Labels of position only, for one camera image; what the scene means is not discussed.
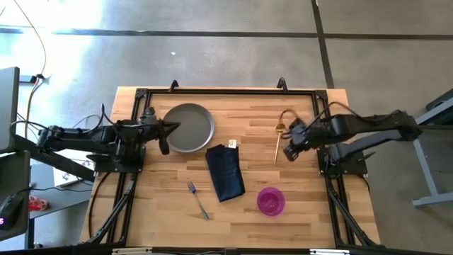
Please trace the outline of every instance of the desk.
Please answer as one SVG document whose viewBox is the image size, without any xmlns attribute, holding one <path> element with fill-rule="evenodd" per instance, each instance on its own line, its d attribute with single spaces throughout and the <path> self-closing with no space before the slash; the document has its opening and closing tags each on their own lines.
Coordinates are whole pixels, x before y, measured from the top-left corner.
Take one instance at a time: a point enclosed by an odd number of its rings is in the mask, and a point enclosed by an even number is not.
<svg viewBox="0 0 453 255">
<path fill-rule="evenodd" d="M 134 103 L 135 87 L 117 90 L 112 119 L 128 119 Z M 348 103 L 342 89 L 327 90 L 329 101 Z M 315 151 L 304 152 L 289 162 L 280 143 L 277 166 L 273 166 L 277 135 L 274 127 L 280 113 L 293 108 L 305 121 L 314 119 L 309 97 L 289 95 L 184 95 L 156 94 L 151 106 L 163 118 L 174 106 L 197 103 L 215 120 L 214 137 L 199 152 L 161 155 L 157 142 L 148 142 L 143 172 L 139 175 L 132 208 L 128 247 L 243 247 L 307 248 L 334 247 L 331 217 L 324 179 L 318 174 Z M 345 111 L 332 106 L 332 114 Z M 289 125 L 292 116 L 285 116 Z M 239 159 L 246 193 L 219 203 L 205 161 L 209 147 L 239 144 Z M 110 214 L 117 185 L 111 174 L 99 189 L 93 209 L 96 230 Z M 211 220 L 204 221 L 187 181 L 193 181 L 201 203 Z M 280 189 L 286 207 L 277 217 L 267 217 L 256 205 L 258 192 L 265 187 Z M 349 207 L 363 230 L 379 243 L 367 187 L 356 176 L 345 176 Z M 119 220 L 117 233 L 122 220 Z M 81 241 L 88 239 L 85 221 Z"/>
</svg>

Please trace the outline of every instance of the small white label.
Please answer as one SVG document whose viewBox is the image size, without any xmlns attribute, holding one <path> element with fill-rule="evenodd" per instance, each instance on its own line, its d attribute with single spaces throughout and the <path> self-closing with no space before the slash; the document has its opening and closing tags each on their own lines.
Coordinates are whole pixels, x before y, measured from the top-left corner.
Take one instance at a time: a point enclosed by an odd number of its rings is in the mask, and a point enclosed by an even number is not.
<svg viewBox="0 0 453 255">
<path fill-rule="evenodd" d="M 228 148 L 236 149 L 236 140 L 228 140 Z"/>
</svg>

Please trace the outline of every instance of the fork handle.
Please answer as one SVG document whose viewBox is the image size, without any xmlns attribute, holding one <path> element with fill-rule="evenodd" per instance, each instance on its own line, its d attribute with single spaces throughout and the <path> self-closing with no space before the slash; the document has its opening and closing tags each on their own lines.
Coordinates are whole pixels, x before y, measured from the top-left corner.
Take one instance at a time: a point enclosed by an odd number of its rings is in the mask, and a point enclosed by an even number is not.
<svg viewBox="0 0 453 255">
<path fill-rule="evenodd" d="M 207 215 L 205 209 L 203 208 L 203 206 L 201 205 L 201 202 L 200 202 L 200 199 L 198 199 L 198 196 L 197 194 L 193 194 L 195 196 L 195 198 L 197 198 L 197 202 L 198 202 L 198 206 L 200 207 L 200 210 L 201 210 L 201 213 L 203 214 L 203 217 L 205 220 L 209 220 L 210 217 Z"/>
</svg>

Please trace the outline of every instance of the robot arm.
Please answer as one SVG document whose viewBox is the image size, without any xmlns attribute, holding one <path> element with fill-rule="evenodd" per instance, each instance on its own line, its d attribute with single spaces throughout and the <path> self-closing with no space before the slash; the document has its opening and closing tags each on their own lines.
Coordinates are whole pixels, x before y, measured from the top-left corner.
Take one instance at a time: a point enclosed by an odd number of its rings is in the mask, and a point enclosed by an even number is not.
<svg viewBox="0 0 453 255">
<path fill-rule="evenodd" d="M 341 142 L 365 132 L 380 133 L 355 140 L 351 144 L 341 144 Z M 289 144 L 284 148 L 284 153 L 288 160 L 294 161 L 300 152 L 332 144 L 333 146 L 330 147 L 333 150 L 337 149 L 336 158 L 340 159 L 389 140 L 413 141 L 421 133 L 414 118 L 399 110 L 389 115 L 370 117 L 338 114 L 308 126 L 303 120 L 297 118 L 289 126 L 289 132 L 284 135 L 284 137 L 290 138 Z"/>
<path fill-rule="evenodd" d="M 137 172 L 144 159 L 144 144 L 159 140 L 162 154 L 168 154 L 166 138 L 180 123 L 170 123 L 147 108 L 139 120 L 119 120 L 112 125 L 99 125 L 91 130 L 51 126 L 40 131 L 37 147 L 42 153 L 75 149 L 95 154 L 88 158 L 96 163 L 96 171 Z"/>
</svg>

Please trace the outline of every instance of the round metal pan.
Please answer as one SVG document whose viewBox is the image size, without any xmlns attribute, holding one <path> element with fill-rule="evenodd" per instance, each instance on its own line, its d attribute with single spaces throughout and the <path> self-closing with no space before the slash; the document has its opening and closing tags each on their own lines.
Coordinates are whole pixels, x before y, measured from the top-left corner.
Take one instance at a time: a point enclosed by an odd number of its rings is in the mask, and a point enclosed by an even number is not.
<svg viewBox="0 0 453 255">
<path fill-rule="evenodd" d="M 170 148 L 177 152 L 195 152 L 203 148 L 214 134 L 214 118 L 198 104 L 176 106 L 167 112 L 164 120 L 181 123 L 167 138 Z"/>
</svg>

